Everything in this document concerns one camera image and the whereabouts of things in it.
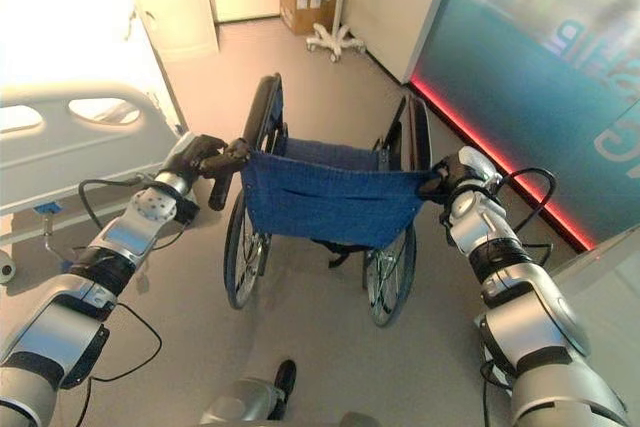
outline fan stand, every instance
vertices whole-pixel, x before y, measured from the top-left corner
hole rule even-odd
[[[333,16],[333,29],[331,34],[329,34],[324,25],[315,23],[313,24],[315,36],[307,37],[307,50],[313,52],[316,50],[316,47],[330,49],[332,51],[331,62],[338,62],[340,60],[342,49],[358,49],[358,52],[360,53],[364,53],[367,50],[362,40],[356,38],[345,39],[349,32],[349,26],[343,25],[340,27],[343,4],[344,0],[336,0],[336,11]]]

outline gray floor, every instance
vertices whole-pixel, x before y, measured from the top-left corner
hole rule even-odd
[[[326,52],[306,52],[303,38],[279,20],[224,26],[219,40],[218,56],[167,66],[195,131],[237,137],[260,77],[275,71],[283,76],[285,119],[296,137],[369,147],[391,120],[400,88],[366,56],[347,53],[331,64]],[[434,159],[462,145],[435,116],[430,120]],[[198,185],[201,197],[208,188]],[[528,212],[512,193],[504,198],[512,219]],[[466,260],[446,244],[437,206],[425,205],[416,219],[413,291],[398,322],[385,330],[368,317],[360,257],[329,272],[326,251],[301,239],[274,238],[258,296],[245,310],[232,310],[221,262],[229,211],[203,210],[175,247],[151,255],[144,275],[125,291],[122,300],[161,333],[164,350],[131,377],[96,385],[85,425],[195,424],[225,384],[244,375],[271,378],[286,357],[299,369],[290,420],[337,422],[353,410],[385,426],[482,425],[472,323],[482,304]],[[84,226],[58,239],[82,243],[90,232]],[[524,235],[556,244],[552,265],[573,256],[541,221]],[[52,265],[36,243],[15,252],[19,263]],[[38,291],[0,293],[3,330],[31,307]],[[95,373],[120,372],[152,351],[154,339],[125,312],[116,312],[108,326],[112,336]],[[83,397],[83,387],[63,392],[54,425],[74,425]],[[507,425],[507,399],[495,394],[491,404],[493,425]]]

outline teal glass wall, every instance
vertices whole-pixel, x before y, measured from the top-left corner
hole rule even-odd
[[[554,172],[587,245],[640,222],[640,0],[445,0],[412,81],[511,168]]]

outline wheelchair armrest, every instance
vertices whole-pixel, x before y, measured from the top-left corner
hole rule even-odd
[[[427,106],[411,92],[402,97],[382,142],[391,157],[391,170],[429,170],[431,139]]]

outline caster wheel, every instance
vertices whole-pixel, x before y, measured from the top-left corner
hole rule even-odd
[[[4,250],[0,250],[0,284],[8,283],[16,275],[16,263]]]

